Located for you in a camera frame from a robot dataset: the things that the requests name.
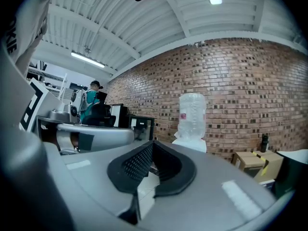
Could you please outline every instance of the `person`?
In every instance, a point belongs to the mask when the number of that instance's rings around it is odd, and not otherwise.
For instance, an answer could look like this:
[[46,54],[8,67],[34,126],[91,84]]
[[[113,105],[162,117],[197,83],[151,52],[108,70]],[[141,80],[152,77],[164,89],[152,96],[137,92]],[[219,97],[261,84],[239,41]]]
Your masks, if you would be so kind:
[[100,83],[97,80],[94,80],[94,81],[91,82],[90,89],[86,92],[87,93],[88,107],[85,111],[80,112],[81,122],[86,116],[89,115],[92,106],[95,103],[98,103],[100,101],[99,99],[95,98],[95,95],[98,92],[99,88],[100,88]]

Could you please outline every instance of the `plastic water bottle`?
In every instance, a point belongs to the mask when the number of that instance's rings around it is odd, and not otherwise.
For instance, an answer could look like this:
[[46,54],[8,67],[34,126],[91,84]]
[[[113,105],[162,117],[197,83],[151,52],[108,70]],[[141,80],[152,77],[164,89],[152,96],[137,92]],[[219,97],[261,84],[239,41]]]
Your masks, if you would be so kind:
[[180,97],[180,117],[177,138],[173,143],[206,152],[205,98],[199,93],[187,93]]

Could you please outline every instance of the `black mesh cover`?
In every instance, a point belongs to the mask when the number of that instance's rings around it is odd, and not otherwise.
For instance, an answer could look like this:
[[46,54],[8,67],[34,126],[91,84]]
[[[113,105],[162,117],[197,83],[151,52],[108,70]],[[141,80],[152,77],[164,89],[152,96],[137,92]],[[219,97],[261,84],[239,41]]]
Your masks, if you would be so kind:
[[155,197],[182,192],[196,175],[196,167],[190,158],[158,141],[149,141],[114,159],[108,165],[107,174],[119,191],[134,194],[148,175],[152,162],[160,179]]

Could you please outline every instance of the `gray panel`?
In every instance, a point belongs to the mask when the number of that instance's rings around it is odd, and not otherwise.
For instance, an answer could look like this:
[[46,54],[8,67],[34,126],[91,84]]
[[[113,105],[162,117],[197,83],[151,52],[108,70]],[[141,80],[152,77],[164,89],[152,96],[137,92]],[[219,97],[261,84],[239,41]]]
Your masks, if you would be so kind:
[[126,128],[101,128],[86,125],[59,124],[58,130],[94,135],[91,151],[108,150],[131,144],[134,132]]
[[[134,226],[120,220],[109,211],[106,211],[105,206],[98,203],[93,196],[88,195],[87,192],[80,187],[78,182],[71,175],[71,172],[74,170],[69,171],[63,163],[62,158],[68,158],[68,156],[61,157],[54,144],[44,143],[44,145],[50,165],[50,173],[70,211],[75,230],[136,230]],[[100,177],[96,178],[95,181],[101,181]]]
[[108,178],[107,167],[111,160],[135,148],[136,145],[131,144],[112,150],[66,155],[62,159],[66,165],[89,160],[90,165],[72,169],[72,176],[95,201],[119,215],[130,207],[132,195],[115,188]]
[[[46,151],[39,138],[17,128],[1,128],[0,148],[2,183],[10,192],[3,202],[7,217],[15,216],[12,211],[18,208],[19,213],[27,210],[26,217],[35,217],[49,230],[72,230],[73,221],[49,172]],[[59,155],[54,145],[52,149]]]
[[0,76],[0,94],[2,99],[2,102],[0,102],[0,124],[1,126],[18,126],[35,91],[13,64],[7,53],[6,46],[2,41],[0,44],[2,67]]
[[139,227],[151,227],[153,231],[171,227],[178,231],[192,227],[194,231],[219,231],[243,225],[245,220],[221,188],[221,184],[229,180],[234,180],[263,210],[275,203],[270,192],[223,159],[182,146],[164,144],[192,159],[197,165],[197,175],[181,194],[156,198]]

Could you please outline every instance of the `backpack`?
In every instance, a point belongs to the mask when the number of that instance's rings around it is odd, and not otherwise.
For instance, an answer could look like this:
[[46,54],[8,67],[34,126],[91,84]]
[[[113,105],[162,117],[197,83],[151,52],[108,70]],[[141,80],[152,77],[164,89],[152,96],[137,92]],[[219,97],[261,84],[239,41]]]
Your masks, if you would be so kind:
[[87,102],[87,93],[89,91],[94,91],[94,90],[91,90],[91,89],[87,91],[81,90],[81,103],[80,103],[79,112],[86,111],[88,107],[92,104],[92,103]]

